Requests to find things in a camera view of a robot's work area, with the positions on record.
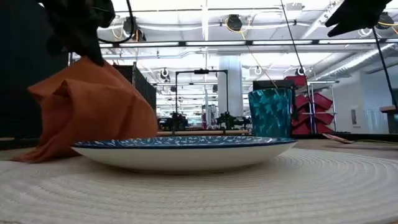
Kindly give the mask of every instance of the white pillar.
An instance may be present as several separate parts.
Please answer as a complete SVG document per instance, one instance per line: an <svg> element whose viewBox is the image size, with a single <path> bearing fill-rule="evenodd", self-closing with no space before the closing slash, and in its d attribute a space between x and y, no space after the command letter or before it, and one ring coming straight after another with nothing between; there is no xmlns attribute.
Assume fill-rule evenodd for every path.
<svg viewBox="0 0 398 224"><path fill-rule="evenodd" d="M243 116L242 66L240 56L221 56L219 70L228 70L228 109L232 116ZM218 73L218 112L227 110L227 78L223 72Z"/></svg>

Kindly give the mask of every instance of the woven placemat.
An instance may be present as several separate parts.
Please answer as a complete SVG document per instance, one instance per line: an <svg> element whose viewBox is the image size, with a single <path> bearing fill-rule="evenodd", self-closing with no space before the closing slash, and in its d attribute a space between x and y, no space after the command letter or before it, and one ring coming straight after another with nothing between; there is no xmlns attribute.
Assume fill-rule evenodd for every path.
<svg viewBox="0 0 398 224"><path fill-rule="evenodd" d="M224 174L144 175L84 157L0 162L0 222L379 223L398 215L398 162L291 149Z"/></svg>

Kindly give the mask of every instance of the teal glass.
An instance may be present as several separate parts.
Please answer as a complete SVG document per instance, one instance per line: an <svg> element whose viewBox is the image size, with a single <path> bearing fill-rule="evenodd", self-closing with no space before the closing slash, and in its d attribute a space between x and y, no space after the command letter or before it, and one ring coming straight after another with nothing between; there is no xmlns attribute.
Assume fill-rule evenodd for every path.
<svg viewBox="0 0 398 224"><path fill-rule="evenodd" d="M259 137L290 137L292 90L269 88L249 93L253 134Z"/></svg>

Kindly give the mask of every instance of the blue and white plate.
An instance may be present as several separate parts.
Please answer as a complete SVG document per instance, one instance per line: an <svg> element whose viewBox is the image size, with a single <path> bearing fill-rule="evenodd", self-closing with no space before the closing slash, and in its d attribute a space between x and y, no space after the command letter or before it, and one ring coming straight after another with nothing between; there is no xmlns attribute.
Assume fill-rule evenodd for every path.
<svg viewBox="0 0 398 224"><path fill-rule="evenodd" d="M296 143L288 138L184 136L78 142L76 152L111 166L140 170L220 170L275 157Z"/></svg>

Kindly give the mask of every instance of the ceiling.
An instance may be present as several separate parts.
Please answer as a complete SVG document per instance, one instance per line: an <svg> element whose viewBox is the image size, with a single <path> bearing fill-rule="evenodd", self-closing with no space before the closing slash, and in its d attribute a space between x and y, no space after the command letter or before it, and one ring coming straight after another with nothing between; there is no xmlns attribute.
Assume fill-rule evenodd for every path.
<svg viewBox="0 0 398 224"><path fill-rule="evenodd" d="M289 40L290 34L286 26L280 0L130 0L133 14L138 26L145 33L147 41L187 41L187 40L242 40L240 33L231 32L224 22L229 14L239 14L243 23L244 37L247 40ZM287 17L294 39L329 39L327 33L331 28L323 24L339 5L340 0L285 0ZM125 0L113 0L117 18L108 29L99 29L98 35L106 40L126 38L121 32L123 20L128 16ZM398 20L398 0L387 5L386 11ZM395 37L392 29L378 30L381 37ZM371 39L370 30L359 30L334 37L334 39ZM314 72L322 72L328 66L361 52L375 49L374 44L363 45L308 45L297 47L298 56L303 66ZM218 60L223 55L240 55L245 82L268 79L259 73L260 65L272 79L283 79L293 75L299 67L295 51L290 46L246 46L236 47L168 47L139 49L102 49L104 57L111 63L131 65L137 61L140 71L151 83L162 83L161 71L166 68L171 81L175 71L193 70L198 68L218 68ZM216 82L215 75L181 74L179 82ZM158 105L161 111L172 111L173 101L169 86L158 86ZM205 89L212 93L212 85L184 86L178 92L193 99L192 95L204 94ZM250 91L249 85L244 92ZM184 100L181 104L188 111L201 110L203 96L198 100Z"/></svg>

